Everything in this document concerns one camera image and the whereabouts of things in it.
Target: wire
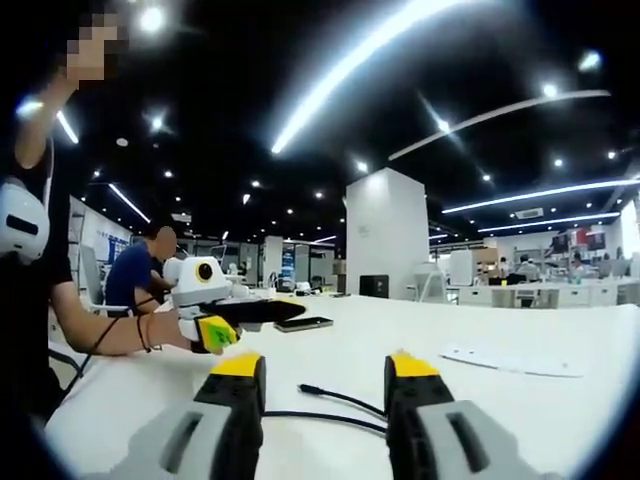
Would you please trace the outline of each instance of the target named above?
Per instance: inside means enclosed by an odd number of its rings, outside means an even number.
[[[148,299],[136,304],[133,307],[133,309],[135,310],[138,307],[141,307],[142,305],[144,305],[145,303],[152,302],[153,300],[155,300],[155,298],[153,298],[153,297],[148,298]],[[120,320],[121,318],[128,318],[128,315],[127,315],[128,313],[129,313],[129,310],[127,309],[122,315],[118,315],[116,318],[114,318],[111,321],[111,323],[109,325],[107,325],[107,328],[104,329],[102,334],[100,334],[100,336],[98,337],[98,340],[96,340],[96,342],[92,345],[92,347],[87,351],[87,356],[85,357],[84,361],[80,365],[80,368],[78,368],[78,371],[76,372],[76,375],[71,379],[71,382],[69,382],[69,385],[67,385],[67,388],[65,388],[64,391],[62,392],[62,400],[64,400],[66,398],[66,396],[69,395],[69,392],[71,392],[71,390],[73,389],[75,384],[78,383],[78,380],[80,380],[82,378],[82,376],[84,375],[84,369],[87,368],[87,365],[89,364],[89,360],[91,360],[91,358],[97,353],[98,347],[100,346],[100,344],[104,340],[104,337],[107,336],[107,334],[111,331],[111,329],[118,322],[118,320]]]
[[[382,418],[387,418],[385,413],[377,407],[370,405],[362,400],[358,400],[357,398],[349,397],[347,395],[342,395],[341,393],[330,392],[329,390],[325,390],[320,387],[314,387],[313,385],[307,385],[305,383],[298,385],[298,388],[302,393],[308,393],[309,395],[318,395],[324,397],[333,397],[338,398],[340,400],[344,400],[345,402],[353,403],[354,405],[358,405],[359,407],[364,408],[365,410],[374,413]]]
[[[374,423],[365,422],[363,420],[358,420],[356,418],[342,417],[340,415],[329,415],[325,413],[294,412],[289,410],[278,410],[278,411],[272,411],[272,412],[264,412],[263,417],[315,418],[317,420],[329,420],[331,422],[347,423],[349,425],[355,425],[358,427],[367,428],[369,430],[380,432],[382,434],[387,433],[387,429],[385,427],[381,427],[380,425],[376,425]]]

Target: white table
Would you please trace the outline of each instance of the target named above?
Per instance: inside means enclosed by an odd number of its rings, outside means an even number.
[[[569,475],[588,458],[636,381],[635,306],[507,310],[352,296],[304,298],[308,314],[331,328],[283,334],[265,326],[225,356],[254,350],[267,358],[267,408],[372,418],[342,403],[299,394],[309,383],[383,402],[385,356],[403,348],[438,367],[457,399],[473,400],[518,439],[541,472]],[[517,356],[551,355],[582,364],[578,379],[526,376],[442,359],[450,343]],[[56,412],[47,436],[78,473],[105,471],[130,436],[162,409],[189,400],[217,360],[174,349],[102,359]],[[265,419],[256,479],[390,480],[383,439],[357,428],[303,419]]]

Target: chair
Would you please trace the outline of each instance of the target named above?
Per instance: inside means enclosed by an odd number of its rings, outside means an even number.
[[[100,270],[98,270],[96,252],[93,248],[87,245],[80,245],[80,257],[87,282],[87,293],[89,294],[90,304],[88,310],[95,314],[100,312],[125,313],[129,307],[104,305],[104,294],[102,293],[102,284],[100,283]]]

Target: white wall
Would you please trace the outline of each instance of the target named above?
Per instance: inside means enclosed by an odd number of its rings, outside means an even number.
[[[360,276],[389,275],[389,297],[410,298],[413,269],[429,259],[422,183],[385,168],[347,187],[347,292]]]
[[[617,220],[612,225],[593,225],[593,231],[605,233],[606,252],[615,258],[616,248],[621,245],[620,221]],[[515,250],[539,250],[547,249],[551,245],[553,237],[558,234],[558,230],[546,232],[528,233],[522,235],[509,235],[506,237],[485,237],[484,244],[487,247],[498,249],[499,257],[506,257],[509,262],[519,262],[520,259],[513,258]]]
[[[113,260],[131,242],[132,232],[112,222],[104,215],[87,207],[81,201],[71,197],[71,218],[69,219],[69,260],[74,281],[85,288],[82,262],[79,265],[79,246],[92,247],[98,262]]]

